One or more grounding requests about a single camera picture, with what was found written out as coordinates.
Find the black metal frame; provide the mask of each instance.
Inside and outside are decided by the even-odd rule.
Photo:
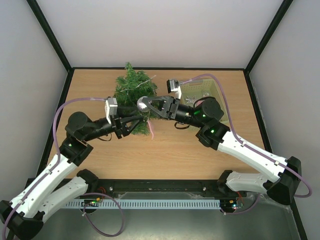
[[[36,16],[37,20],[39,21],[41,27],[43,28],[45,34],[47,35],[49,41],[51,42],[54,50],[56,51],[58,57],[60,58],[62,64],[64,65],[66,71],[68,72],[66,80],[65,80],[65,84],[63,87],[63,91],[58,103],[58,107],[60,105],[62,105],[67,98],[67,94],[69,91],[69,87],[72,81],[72,77],[74,74],[74,71],[76,69],[104,69],[104,70],[114,70],[114,69],[123,69],[123,67],[71,67],[66,55],[64,54],[57,38],[55,37],[49,23],[47,22],[43,12],[41,11],[38,3],[36,0],[26,0],[30,6],[30,8],[32,9],[34,15]],[[284,17],[285,13],[287,12],[287,10],[289,9],[291,3],[293,2],[293,0],[283,0],[281,6],[279,7],[277,13],[275,14],[272,22],[270,23],[266,33],[264,34],[263,38],[261,39],[259,45],[257,46],[252,58],[250,59],[247,67],[245,69],[243,68],[183,68],[183,67],[135,67],[134,69],[136,70],[202,70],[202,71],[243,71],[244,77],[245,77],[245,81],[248,87],[248,91],[250,94],[250,98],[252,101],[252,106],[255,112],[255,116],[257,119],[257,123],[259,126],[259,130],[261,133],[261,137],[263,140],[263,144],[264,147],[267,151],[272,152],[272,148],[268,139],[268,135],[267,135],[267,131],[265,128],[265,124],[260,112],[260,108],[257,102],[257,98],[254,92],[254,88],[250,79],[250,72],[253,69],[254,65],[256,64],[256,62],[258,61],[260,55],[262,54],[262,52],[264,51],[266,45],[268,44],[269,40],[271,39],[273,33],[275,32],[275,30],[277,29],[279,23],[281,22],[282,18]],[[50,151],[51,151],[51,147],[53,145],[53,134],[52,134],[52,129],[50,130],[44,151],[43,151],[43,155],[41,158],[41,162],[38,168],[38,172],[37,175],[46,167],[47,162],[48,162],[48,158],[50,155]],[[216,180],[108,180],[108,179],[102,179],[101,180],[102,183],[106,184],[106,188],[108,187],[108,185],[113,184],[113,186],[115,188],[117,188],[117,186],[121,186],[118,190],[115,189],[114,187],[112,187],[112,191],[117,193],[117,191],[121,191],[124,190],[125,191],[130,191],[131,190],[137,190],[137,184],[139,184],[139,186],[141,186],[141,189],[144,189],[144,184],[146,182],[148,183],[152,183],[155,186],[159,186],[159,185],[163,185],[166,187],[172,186],[172,184],[177,184],[175,186],[179,186],[181,184],[186,184],[188,186],[193,186],[194,188],[191,189],[191,192],[195,192],[195,193],[204,193],[204,191],[201,190],[201,188],[203,188],[203,186],[205,184],[212,184],[214,183],[214,181]],[[292,204],[291,204],[291,209],[293,211],[293,216],[296,222],[296,226],[297,229],[299,231],[299,235],[300,238],[302,240],[306,240],[307,239],[307,235],[303,226],[303,223],[301,221],[300,215],[299,215],[299,211],[296,205],[296,202],[293,200]]]

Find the gray floor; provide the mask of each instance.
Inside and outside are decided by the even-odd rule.
[[[250,206],[252,201],[245,200]],[[290,210],[262,200],[243,215],[224,216],[219,210],[125,210],[126,227],[117,240],[299,240]],[[118,210],[100,209],[90,218],[105,233],[121,225]],[[102,240],[78,209],[61,209],[35,240]]]

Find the black frame edge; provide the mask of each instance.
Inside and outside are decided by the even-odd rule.
[[[26,0],[67,72],[72,67],[36,0]]]
[[[110,67],[74,67],[73,69],[84,69],[84,70],[124,70],[123,66],[110,66]],[[214,68],[214,67],[144,67],[144,66],[135,66],[135,70],[199,70],[199,71],[244,71],[244,68]]]
[[[62,89],[62,92],[61,92],[61,96],[60,96],[60,99],[59,99],[59,102],[58,102],[57,109],[62,104],[64,104],[66,102],[67,95],[68,95],[68,92],[69,92],[69,88],[70,88],[70,84],[71,84],[74,72],[75,72],[75,70],[71,69],[68,72],[67,76],[66,76],[66,79],[65,79],[65,82],[64,82],[64,86],[63,86],[63,89]],[[61,113],[59,114],[59,116],[57,118],[57,125],[59,125],[62,112],[63,112],[63,110],[61,111]],[[41,157],[41,161],[40,161],[36,176],[38,176],[47,167],[47,163],[48,163],[48,160],[49,160],[49,155],[50,155],[50,152],[51,152],[51,148],[52,148],[52,146],[54,144],[54,136],[53,136],[53,131],[52,130],[53,129],[52,129],[52,126],[51,126],[48,138],[47,138],[46,143],[45,143],[45,147],[44,147],[44,150],[43,150],[43,154],[42,154],[42,157]]]
[[[256,62],[258,61],[260,55],[262,54],[262,52],[264,51],[265,47],[267,46],[269,40],[271,39],[272,35],[274,34],[274,32],[276,31],[279,23],[281,22],[282,18],[285,16],[287,10],[289,9],[291,3],[294,0],[283,0],[283,2],[281,3],[278,11],[276,12],[276,14],[274,15],[269,27],[267,28],[264,36],[262,37],[258,47],[256,48],[256,50],[254,51],[254,54],[252,55],[248,65],[245,68],[245,73],[249,74],[251,72],[251,70],[254,68]]]
[[[257,120],[257,123],[259,126],[259,130],[260,130],[260,134],[262,137],[264,148],[268,152],[272,153],[272,148],[271,148],[270,141],[268,138],[266,126],[265,126],[264,120],[263,120],[261,112],[260,112],[260,108],[258,105],[258,101],[257,101],[257,97],[256,97],[256,94],[254,91],[254,87],[253,87],[251,79],[250,79],[250,75],[246,71],[243,71],[243,74],[244,74],[246,85],[248,87],[248,91],[250,94],[253,110],[254,110],[255,117],[256,117],[256,120]],[[290,207],[291,207],[293,218],[294,218],[294,221],[296,224],[296,228],[298,229],[299,236],[300,236],[301,240],[308,240],[306,230],[305,230],[304,225],[302,223],[295,199],[293,199]]]

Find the small artificial christmas tree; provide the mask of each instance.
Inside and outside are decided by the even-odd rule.
[[[125,69],[126,76],[119,76],[116,79],[117,86],[113,96],[119,106],[136,107],[139,98],[143,96],[155,97],[157,95],[157,85],[151,81],[152,79],[144,71],[136,72],[129,62],[126,63]],[[139,112],[138,114],[144,116],[144,122],[136,126],[132,134],[148,135],[150,130],[147,127],[147,120],[155,119],[157,116],[150,111]]]

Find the cable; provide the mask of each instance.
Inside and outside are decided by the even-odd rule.
[[[235,127],[234,127],[234,124],[233,124],[232,119],[231,119],[230,110],[229,110],[229,106],[228,106],[228,102],[227,102],[227,97],[226,97],[225,91],[224,91],[221,83],[219,82],[219,80],[218,80],[214,75],[212,75],[212,74],[210,74],[210,73],[201,74],[201,75],[199,75],[199,76],[196,76],[196,77],[194,77],[194,78],[191,78],[191,79],[188,80],[188,81],[184,81],[184,82],[182,82],[181,84],[186,84],[186,83],[189,83],[189,82],[191,82],[191,81],[197,80],[197,79],[202,78],[202,77],[210,77],[210,78],[214,79],[215,82],[218,84],[219,89],[220,89],[220,91],[221,91],[221,93],[222,93],[223,100],[224,100],[224,104],[225,104],[225,108],[226,108],[226,113],[227,113],[228,118],[229,118],[229,122],[230,122],[230,127],[231,127],[231,130],[232,130],[232,134],[233,134],[233,136],[235,137],[235,139],[237,139],[238,142],[241,143],[241,145],[243,145],[243,146],[245,146],[246,148],[250,149],[250,150],[253,151],[254,153],[256,153],[256,154],[258,154],[258,155],[260,155],[260,156],[262,156],[262,157],[264,157],[264,158],[266,158],[266,159],[268,159],[268,160],[270,160],[272,163],[275,163],[276,160],[274,160],[274,159],[272,159],[271,157],[269,157],[268,155],[266,155],[266,154],[258,151],[257,149],[255,149],[255,148],[253,148],[253,147],[251,147],[251,146],[249,146],[249,145],[247,145],[247,144],[244,144],[244,141],[242,141],[242,140],[238,137],[238,135],[237,135],[237,133],[236,133],[236,130],[235,130]],[[308,194],[306,194],[306,195],[297,195],[297,194],[296,194],[296,195],[294,195],[295,197],[297,197],[297,198],[308,198],[308,197],[310,197],[310,196],[312,195],[312,188],[311,188],[310,184],[309,184],[301,175],[299,175],[299,174],[296,173],[294,170],[292,170],[290,167],[288,167],[288,166],[286,166],[286,165],[284,165],[284,164],[282,164],[282,163],[279,163],[278,165],[280,165],[280,167],[286,169],[287,171],[289,171],[290,173],[292,173],[293,175],[295,175],[295,176],[296,176],[298,179],[300,179],[300,180],[306,185],[306,187],[308,188],[308,191],[309,191]]]
[[[112,133],[110,133],[110,138],[109,138],[108,140],[103,139],[103,138],[101,138],[101,137],[97,137],[97,139],[99,139],[100,141],[104,141],[104,142],[110,142],[111,139],[112,139]]]
[[[245,202],[244,202],[244,200],[242,199],[242,196],[241,196],[240,192],[237,191],[236,193],[239,195],[239,199],[240,199],[240,201],[242,202],[242,204],[245,205]]]
[[[223,215],[239,215],[239,214],[244,214],[247,212],[250,212],[259,202],[260,200],[260,193],[258,194],[258,196],[256,197],[254,203],[251,205],[251,207],[249,207],[246,210],[240,211],[240,212],[225,212],[222,208],[220,209],[221,212],[223,213]]]
[[[83,97],[83,98],[75,98],[72,99],[70,101],[66,101],[64,104],[62,104],[56,111],[55,115],[54,115],[54,119],[53,119],[53,125],[52,125],[52,133],[53,133],[53,145],[56,149],[56,154],[57,154],[57,161],[56,163],[49,169],[49,172],[52,172],[60,163],[61,160],[61,154],[60,154],[60,150],[59,150],[59,144],[58,144],[58,140],[57,140],[57,121],[58,121],[58,116],[60,114],[60,112],[62,111],[62,109],[67,106],[68,104],[74,103],[74,102],[78,102],[78,101],[106,101],[105,98],[99,98],[99,97]],[[21,203],[18,203],[13,209],[12,211],[9,213],[8,217],[6,218],[4,225],[3,225],[3,229],[2,229],[2,240],[7,240],[6,238],[6,231],[7,231],[7,226],[9,224],[10,219],[12,218],[13,214],[16,212],[16,210],[21,206],[21,204],[27,199],[27,197],[31,194],[31,192],[39,185],[39,183],[42,182],[43,179],[46,178],[46,176],[48,176],[49,173],[45,173],[41,178],[38,179],[38,181],[35,182],[35,184],[30,187],[30,189],[26,192],[26,194],[23,196],[23,198],[21,199]]]
[[[184,129],[188,129],[189,127],[190,127],[190,125],[188,125],[188,126],[177,126],[177,125],[182,125],[182,124],[180,124],[179,122],[175,122],[174,123],[174,127],[176,128],[176,129],[178,129],[178,130],[184,130]]]
[[[83,208],[83,216],[85,217],[85,219],[90,223],[91,227],[97,231],[99,234],[101,234],[102,236],[105,236],[105,237],[116,237],[116,236],[119,236],[123,230],[124,230],[124,226],[125,226],[125,221],[126,221],[126,217],[125,217],[125,213],[123,211],[123,209],[121,208],[121,206],[119,205],[119,203],[114,200],[112,197],[106,195],[106,194],[103,194],[103,193],[99,193],[99,192],[91,192],[91,193],[85,193],[83,194],[82,196],[91,196],[91,195],[100,195],[102,197],[105,197],[105,198],[108,198],[110,200],[112,200],[116,205],[117,207],[119,208],[120,210],[120,213],[121,213],[121,219],[122,219],[122,223],[121,223],[121,227],[120,227],[120,230],[116,233],[116,234],[107,234],[107,233],[104,233],[102,231],[100,231],[94,224],[93,222],[90,220],[90,218],[87,216],[86,214],[86,207],[87,207],[87,204],[84,206]]]

